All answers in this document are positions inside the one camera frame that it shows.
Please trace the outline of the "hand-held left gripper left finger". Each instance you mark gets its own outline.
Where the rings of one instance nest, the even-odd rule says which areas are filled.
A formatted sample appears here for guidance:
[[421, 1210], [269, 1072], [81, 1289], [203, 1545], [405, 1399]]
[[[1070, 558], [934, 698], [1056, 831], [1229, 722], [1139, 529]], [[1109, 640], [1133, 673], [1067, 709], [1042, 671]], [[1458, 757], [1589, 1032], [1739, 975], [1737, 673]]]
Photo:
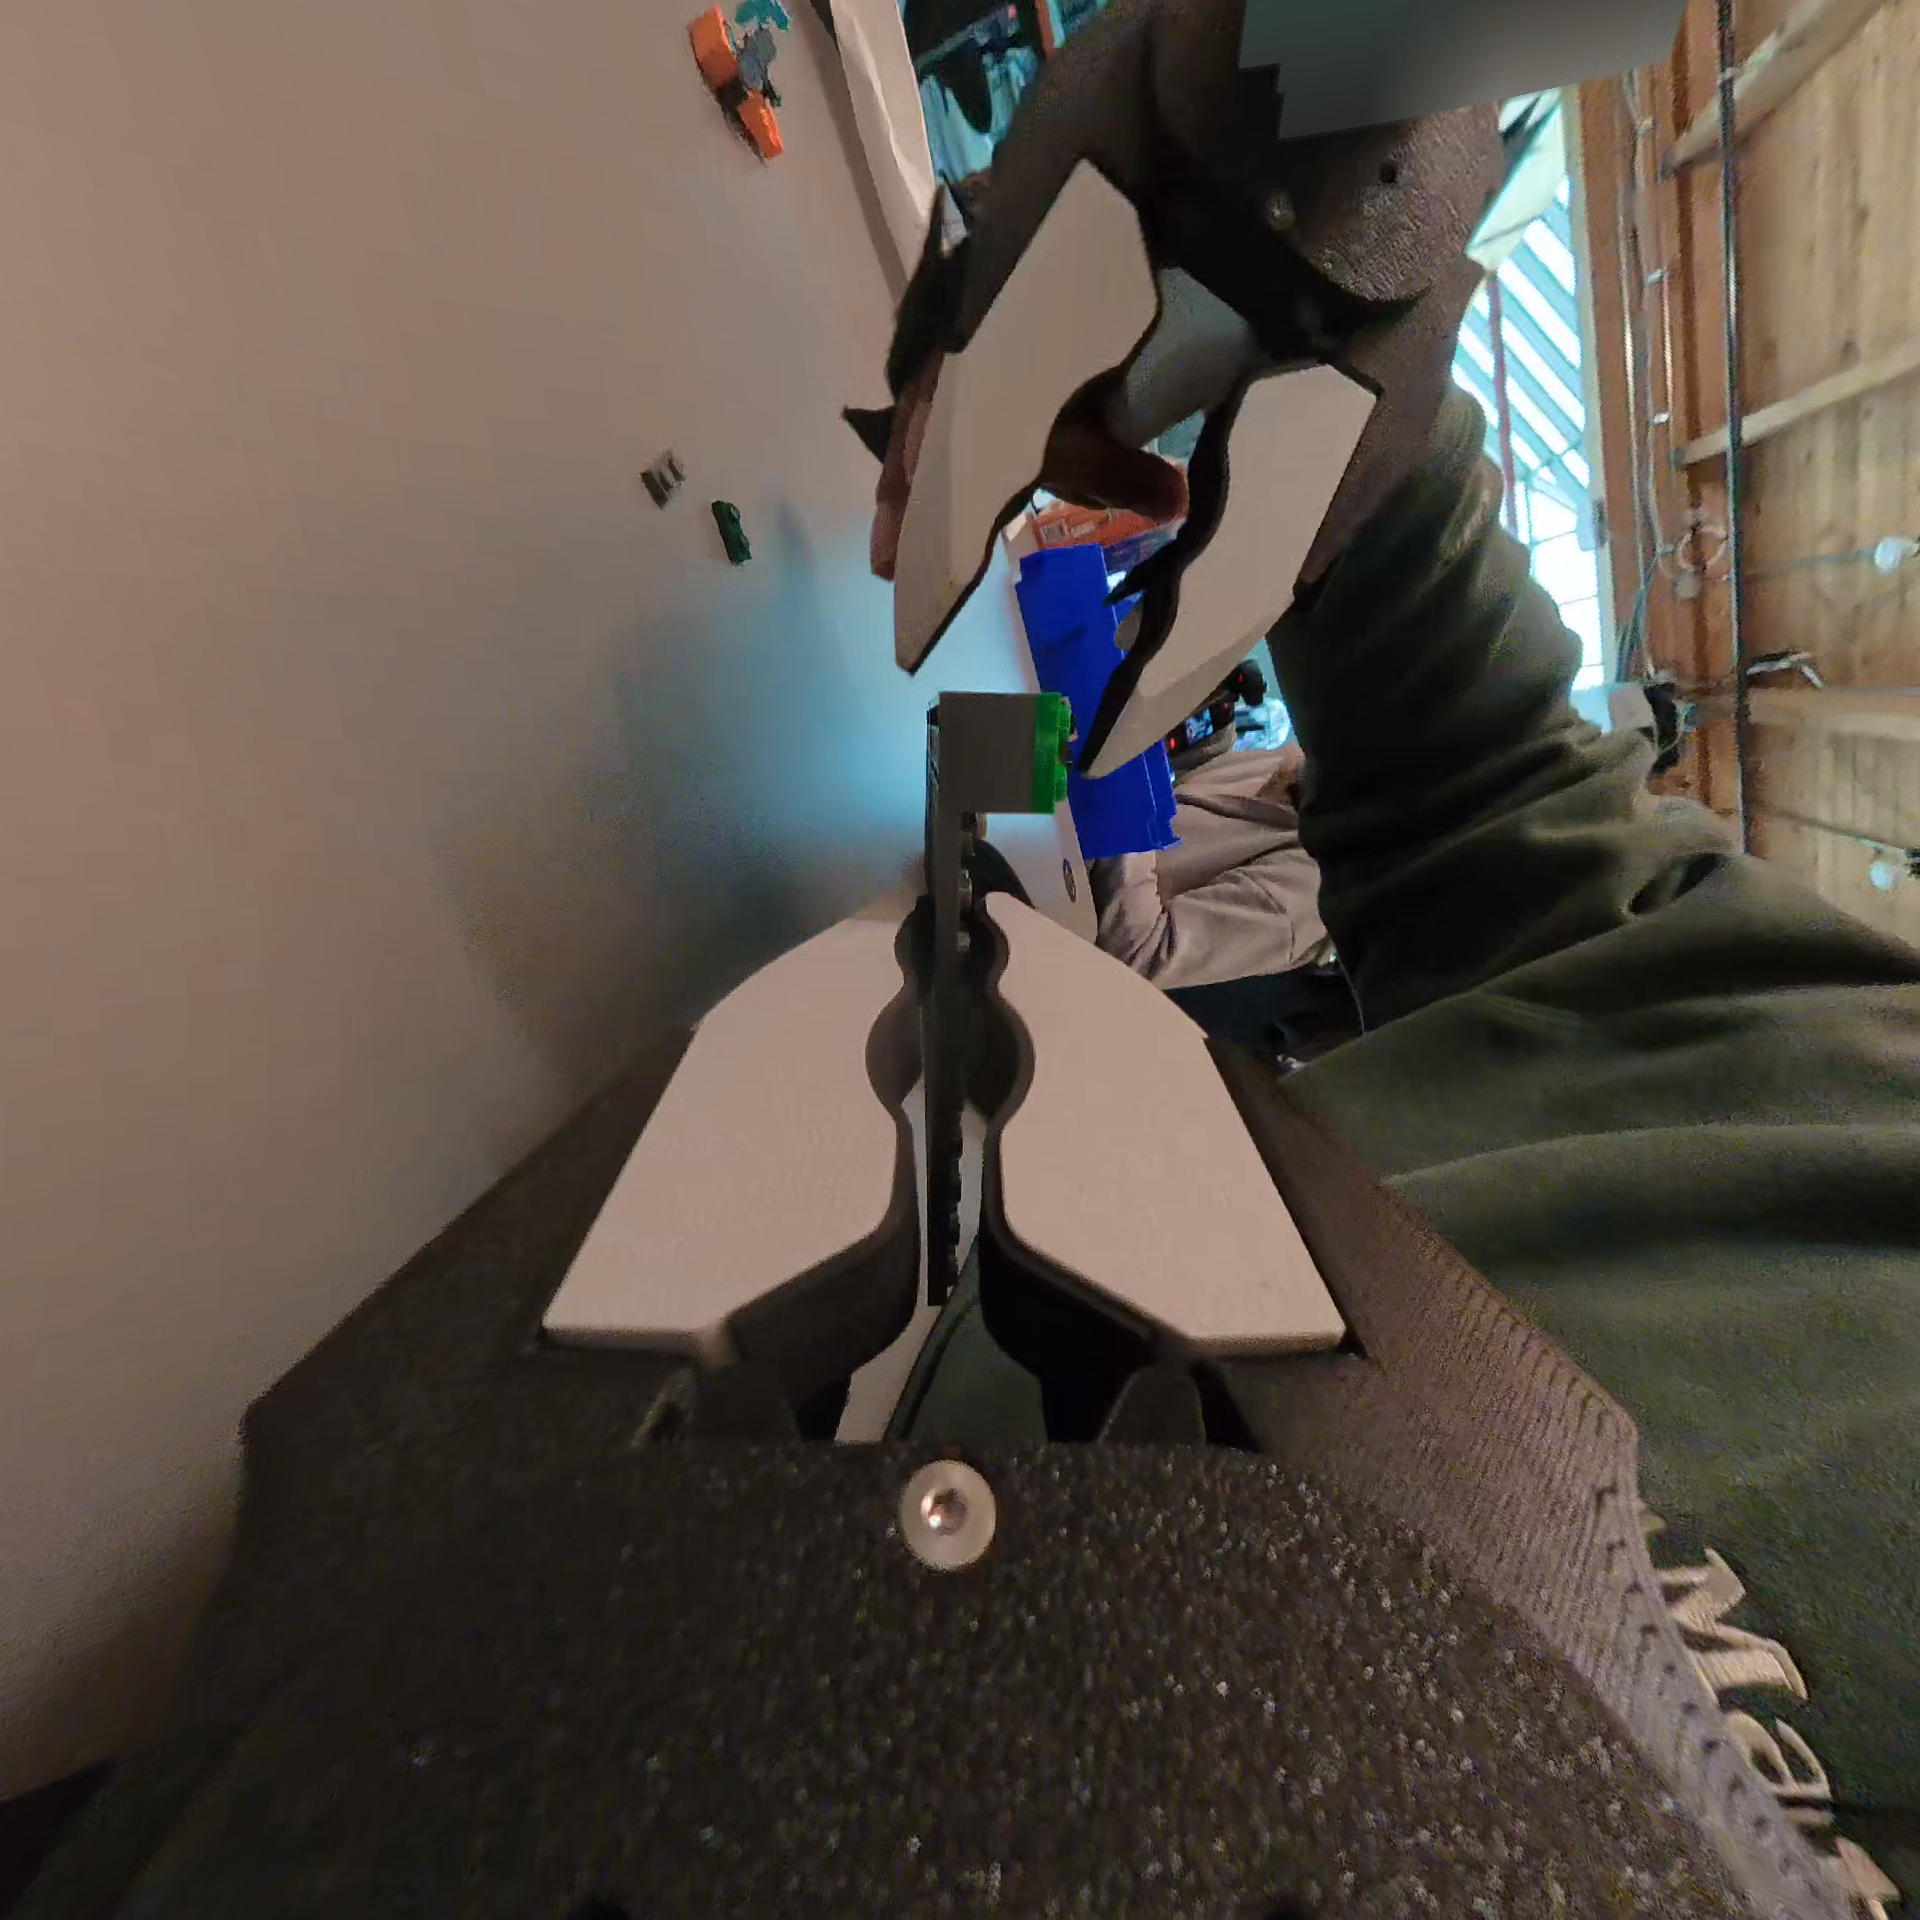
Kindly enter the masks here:
[[697, 1023], [545, 1309], [568, 1354], [733, 1366], [829, 1440], [926, 1295], [916, 898], [878, 897]]

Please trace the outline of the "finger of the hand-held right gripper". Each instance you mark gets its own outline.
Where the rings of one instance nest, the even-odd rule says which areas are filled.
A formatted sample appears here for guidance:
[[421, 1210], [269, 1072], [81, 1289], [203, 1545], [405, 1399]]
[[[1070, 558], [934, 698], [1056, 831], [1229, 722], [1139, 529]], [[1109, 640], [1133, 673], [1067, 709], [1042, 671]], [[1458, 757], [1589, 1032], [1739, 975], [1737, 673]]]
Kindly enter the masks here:
[[1137, 206], [1080, 161], [934, 377], [897, 545], [897, 664], [916, 675], [1041, 487], [1058, 417], [1121, 374], [1160, 315]]
[[1208, 422], [1179, 534], [1115, 591], [1131, 640], [1084, 729], [1086, 777], [1173, 731], [1283, 618], [1374, 410], [1312, 366], [1246, 379]]

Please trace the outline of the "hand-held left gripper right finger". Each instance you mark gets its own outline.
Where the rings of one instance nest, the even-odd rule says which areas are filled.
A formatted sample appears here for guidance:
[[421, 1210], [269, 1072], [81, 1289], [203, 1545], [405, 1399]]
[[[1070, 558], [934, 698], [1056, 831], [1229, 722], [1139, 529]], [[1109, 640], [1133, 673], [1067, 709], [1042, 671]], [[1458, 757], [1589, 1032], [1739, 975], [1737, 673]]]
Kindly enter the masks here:
[[1346, 1320], [1204, 1032], [1012, 897], [982, 903], [1008, 1047], [981, 1189], [994, 1343], [1046, 1433], [1099, 1433], [1145, 1367], [1334, 1354]]

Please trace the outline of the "grey baseplate brick build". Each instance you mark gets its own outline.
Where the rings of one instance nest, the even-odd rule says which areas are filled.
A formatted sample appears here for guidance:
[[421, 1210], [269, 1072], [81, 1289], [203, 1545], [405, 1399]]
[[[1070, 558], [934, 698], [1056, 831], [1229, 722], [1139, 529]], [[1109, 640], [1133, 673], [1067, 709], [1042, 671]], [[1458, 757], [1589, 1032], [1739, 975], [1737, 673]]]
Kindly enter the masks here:
[[928, 709], [923, 891], [910, 943], [920, 983], [930, 1309], [949, 1304], [964, 1262], [964, 1114], [986, 977], [976, 947], [989, 934], [981, 901], [1036, 903], [987, 827], [994, 818], [1053, 825], [1065, 802], [1070, 741], [1072, 711], [1053, 694], [952, 690]]

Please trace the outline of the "person's right forearm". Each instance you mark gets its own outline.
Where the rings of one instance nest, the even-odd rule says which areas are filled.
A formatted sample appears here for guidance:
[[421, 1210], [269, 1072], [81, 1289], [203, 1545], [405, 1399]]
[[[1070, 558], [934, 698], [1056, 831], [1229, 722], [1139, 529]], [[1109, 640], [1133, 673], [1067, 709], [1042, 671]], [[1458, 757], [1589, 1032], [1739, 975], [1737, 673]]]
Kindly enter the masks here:
[[1578, 648], [1501, 529], [1478, 408], [1275, 633], [1302, 840], [1370, 1032], [1476, 993], [1582, 1017], [1828, 1017], [1915, 1047], [1915, 952], [1741, 856], [1572, 706]]

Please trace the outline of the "grey desk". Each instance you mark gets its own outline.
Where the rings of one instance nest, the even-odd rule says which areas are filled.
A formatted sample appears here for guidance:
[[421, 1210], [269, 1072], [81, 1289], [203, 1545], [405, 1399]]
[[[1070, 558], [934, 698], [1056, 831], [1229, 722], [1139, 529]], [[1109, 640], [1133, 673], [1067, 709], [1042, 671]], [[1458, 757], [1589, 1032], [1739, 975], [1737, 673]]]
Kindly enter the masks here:
[[244, 1408], [1026, 669], [998, 570], [897, 673], [841, 57], [761, 163], [699, 10], [2, 8], [6, 1802], [164, 1721]]

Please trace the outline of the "person's right hand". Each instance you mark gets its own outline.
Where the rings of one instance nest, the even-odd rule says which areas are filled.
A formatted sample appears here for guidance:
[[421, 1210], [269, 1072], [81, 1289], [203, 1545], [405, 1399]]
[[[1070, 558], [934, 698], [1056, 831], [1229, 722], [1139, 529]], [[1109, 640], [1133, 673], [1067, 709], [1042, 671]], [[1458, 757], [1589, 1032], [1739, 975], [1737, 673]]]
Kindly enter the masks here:
[[[944, 359], [933, 355], [897, 399], [872, 517], [872, 574], [884, 583], [897, 577], [905, 504], [921, 463], [941, 368]], [[1117, 440], [1099, 399], [1074, 400], [1058, 415], [1046, 438], [1041, 489], [1084, 507], [1133, 513], [1150, 525], [1182, 520], [1189, 504], [1184, 472], [1157, 454]]]

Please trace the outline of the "orange printed packet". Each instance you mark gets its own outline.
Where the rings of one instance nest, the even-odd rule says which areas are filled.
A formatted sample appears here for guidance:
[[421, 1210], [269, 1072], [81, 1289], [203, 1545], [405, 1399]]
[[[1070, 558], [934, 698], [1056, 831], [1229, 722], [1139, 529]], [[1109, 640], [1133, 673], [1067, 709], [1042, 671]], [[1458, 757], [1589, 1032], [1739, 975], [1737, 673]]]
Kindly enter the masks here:
[[1037, 550], [1098, 546], [1110, 557], [1110, 570], [1137, 566], [1139, 557], [1153, 553], [1184, 526], [1182, 520], [1096, 510], [1060, 499], [1042, 504], [1029, 520]]

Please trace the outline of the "blue plastic bin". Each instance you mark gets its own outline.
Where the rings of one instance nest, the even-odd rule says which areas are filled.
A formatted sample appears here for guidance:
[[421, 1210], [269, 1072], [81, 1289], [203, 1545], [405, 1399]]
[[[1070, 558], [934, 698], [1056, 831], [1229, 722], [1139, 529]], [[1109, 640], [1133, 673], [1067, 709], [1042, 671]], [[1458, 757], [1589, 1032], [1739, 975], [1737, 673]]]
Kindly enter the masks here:
[[1086, 864], [1161, 854], [1179, 840], [1164, 741], [1154, 741], [1104, 777], [1088, 777], [1076, 769], [1099, 701], [1122, 664], [1121, 618], [1133, 611], [1131, 601], [1110, 605], [1109, 591], [1107, 558], [1096, 545], [1036, 550], [1020, 561], [1014, 582], [1041, 690], [1064, 698], [1072, 711], [1065, 802]]

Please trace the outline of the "grey cloth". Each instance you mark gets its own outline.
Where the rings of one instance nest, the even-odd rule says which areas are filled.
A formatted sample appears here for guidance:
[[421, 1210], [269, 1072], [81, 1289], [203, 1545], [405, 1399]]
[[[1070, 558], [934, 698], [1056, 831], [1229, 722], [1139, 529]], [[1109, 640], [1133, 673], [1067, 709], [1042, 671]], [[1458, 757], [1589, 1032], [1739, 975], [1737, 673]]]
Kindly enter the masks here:
[[1297, 744], [1179, 769], [1173, 847], [1088, 864], [1096, 945], [1164, 993], [1326, 962], [1321, 877], [1301, 838], [1302, 775]]

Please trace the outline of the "orange toy brick figure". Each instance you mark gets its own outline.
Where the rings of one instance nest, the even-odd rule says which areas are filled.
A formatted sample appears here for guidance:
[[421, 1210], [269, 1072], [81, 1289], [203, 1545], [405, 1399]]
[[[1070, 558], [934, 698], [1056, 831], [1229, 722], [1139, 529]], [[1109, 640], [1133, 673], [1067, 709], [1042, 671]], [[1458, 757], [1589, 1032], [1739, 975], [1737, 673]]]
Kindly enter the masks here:
[[784, 153], [774, 62], [789, 31], [782, 3], [710, 6], [689, 23], [689, 48], [710, 99], [761, 163]]

